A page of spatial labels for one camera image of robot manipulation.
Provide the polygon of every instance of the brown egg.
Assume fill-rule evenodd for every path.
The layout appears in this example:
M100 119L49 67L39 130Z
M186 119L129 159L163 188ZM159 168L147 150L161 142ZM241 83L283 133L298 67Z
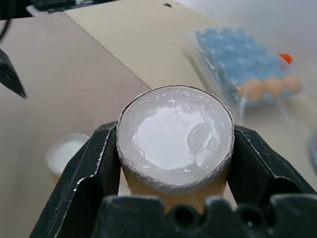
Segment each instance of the brown egg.
M268 78L263 82L263 89L272 96L278 97L283 90L282 80L274 77Z
M250 79L238 88L238 95L240 97L246 97L254 102L261 99L263 92L262 82L255 79Z
M301 80L296 75L288 74L284 76L282 83L286 89L292 92L299 92L301 90Z

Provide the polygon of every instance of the clear plastic wrap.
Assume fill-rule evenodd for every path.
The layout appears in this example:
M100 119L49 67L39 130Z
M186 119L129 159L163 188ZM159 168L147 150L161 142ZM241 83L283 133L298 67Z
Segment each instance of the clear plastic wrap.
M235 119L242 119L245 109L296 95L308 83L289 62L241 27L210 27L186 36L207 91L219 96Z
M233 120L214 96L169 86L147 92L122 112L117 129L121 164L145 184L184 194L225 173Z

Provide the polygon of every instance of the black cable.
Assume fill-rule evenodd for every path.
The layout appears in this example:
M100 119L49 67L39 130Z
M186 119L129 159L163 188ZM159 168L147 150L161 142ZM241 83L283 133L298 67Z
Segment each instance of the black cable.
M13 17L13 11L14 11L14 4L15 0L6 0L4 3L4 6L1 6L2 12L1 15L5 16L5 24L4 27L2 28L1 34L0 34L0 42L3 40L4 36L8 32L9 26L11 24L11 18Z

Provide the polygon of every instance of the white table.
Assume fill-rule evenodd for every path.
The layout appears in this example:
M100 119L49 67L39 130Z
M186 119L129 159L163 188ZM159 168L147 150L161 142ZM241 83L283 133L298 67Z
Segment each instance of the white table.
M0 237L28 237L53 190L48 149L149 87L63 13L14 20L0 46L28 95L0 85Z
M165 2L172 8L163 6ZM207 18L172 0L122 0L66 14L149 87L187 84L204 88L183 54L180 33L215 25ZM312 130L317 126L316 103L315 96L294 97L287 102L288 110L281 110L280 105L267 107L248 114L244 122L286 158L314 189L317 177L309 145Z

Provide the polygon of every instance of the white gel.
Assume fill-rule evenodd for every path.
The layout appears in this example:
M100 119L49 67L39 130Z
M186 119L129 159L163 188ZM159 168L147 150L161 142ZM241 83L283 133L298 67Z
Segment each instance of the white gel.
M232 146L227 110L211 95L182 86L136 99L118 130L118 146L130 166L171 185L202 180Z

